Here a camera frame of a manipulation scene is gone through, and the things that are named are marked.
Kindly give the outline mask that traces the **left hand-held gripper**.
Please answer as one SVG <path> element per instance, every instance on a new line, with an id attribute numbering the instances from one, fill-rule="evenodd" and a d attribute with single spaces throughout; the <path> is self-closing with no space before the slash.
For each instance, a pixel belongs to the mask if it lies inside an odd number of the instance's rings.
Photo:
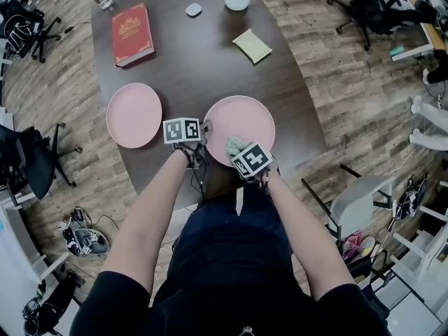
<path id="1" fill-rule="evenodd" d="M 164 120 L 162 131 L 164 143 L 173 151 L 182 151 L 188 159 L 188 169 L 199 169 L 205 162 L 204 149 L 210 125 L 198 118 L 175 118 Z"/>

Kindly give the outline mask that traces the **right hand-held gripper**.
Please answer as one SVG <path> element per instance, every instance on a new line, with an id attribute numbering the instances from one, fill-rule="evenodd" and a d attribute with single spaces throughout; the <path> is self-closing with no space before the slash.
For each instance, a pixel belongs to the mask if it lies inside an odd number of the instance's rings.
<path id="1" fill-rule="evenodd" d="M 258 143 L 238 143 L 230 160 L 243 179 L 248 179 L 265 170 L 272 162 L 272 155 Z"/>

